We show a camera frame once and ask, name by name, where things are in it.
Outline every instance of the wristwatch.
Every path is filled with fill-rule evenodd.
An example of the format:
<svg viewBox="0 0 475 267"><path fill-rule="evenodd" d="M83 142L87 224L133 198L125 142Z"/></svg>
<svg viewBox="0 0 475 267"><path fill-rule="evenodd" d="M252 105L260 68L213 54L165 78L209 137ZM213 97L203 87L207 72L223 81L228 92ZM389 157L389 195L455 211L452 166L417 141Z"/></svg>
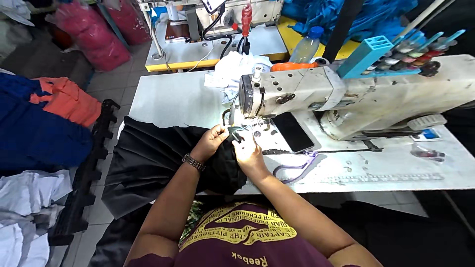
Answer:
<svg viewBox="0 0 475 267"><path fill-rule="evenodd" d="M196 161L195 159L193 159L192 157L190 157L190 153L186 154L182 159L181 159L181 162L185 163L185 162L188 162L188 164L190 164L191 166L195 167L198 169L198 171L204 171L205 170L205 165L199 163L198 161Z"/></svg>

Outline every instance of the plastic bottle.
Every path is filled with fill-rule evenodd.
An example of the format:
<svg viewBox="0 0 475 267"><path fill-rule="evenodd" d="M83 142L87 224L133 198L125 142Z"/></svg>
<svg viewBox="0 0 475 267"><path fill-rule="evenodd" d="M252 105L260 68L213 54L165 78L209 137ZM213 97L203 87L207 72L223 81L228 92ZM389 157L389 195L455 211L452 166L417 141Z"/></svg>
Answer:
<svg viewBox="0 0 475 267"><path fill-rule="evenodd" d="M320 26L311 27L308 35L297 44L289 62L310 63L320 45L320 36L323 28Z"/></svg>

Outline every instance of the person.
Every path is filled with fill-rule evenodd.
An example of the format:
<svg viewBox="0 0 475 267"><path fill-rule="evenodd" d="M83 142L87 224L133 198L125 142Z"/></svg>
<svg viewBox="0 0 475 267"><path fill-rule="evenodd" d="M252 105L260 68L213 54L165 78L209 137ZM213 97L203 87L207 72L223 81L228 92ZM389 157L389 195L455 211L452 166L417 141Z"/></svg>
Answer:
<svg viewBox="0 0 475 267"><path fill-rule="evenodd" d="M240 134L241 143L232 141L237 162L275 210L250 202L211 210L179 247L200 178L198 168L185 162L152 205L124 266L381 266L367 249L269 172L251 133ZM214 126L190 157L206 162L228 136L227 128Z"/></svg>

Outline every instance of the maroon t-shirt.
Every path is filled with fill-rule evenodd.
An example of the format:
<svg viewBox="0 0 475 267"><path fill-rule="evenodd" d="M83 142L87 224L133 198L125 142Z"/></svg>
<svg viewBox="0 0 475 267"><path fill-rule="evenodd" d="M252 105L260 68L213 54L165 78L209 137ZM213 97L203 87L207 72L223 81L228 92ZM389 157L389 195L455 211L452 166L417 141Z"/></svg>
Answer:
<svg viewBox="0 0 475 267"><path fill-rule="evenodd" d="M275 211L237 202L205 214L175 259L148 254L128 267L333 267Z"/></svg>

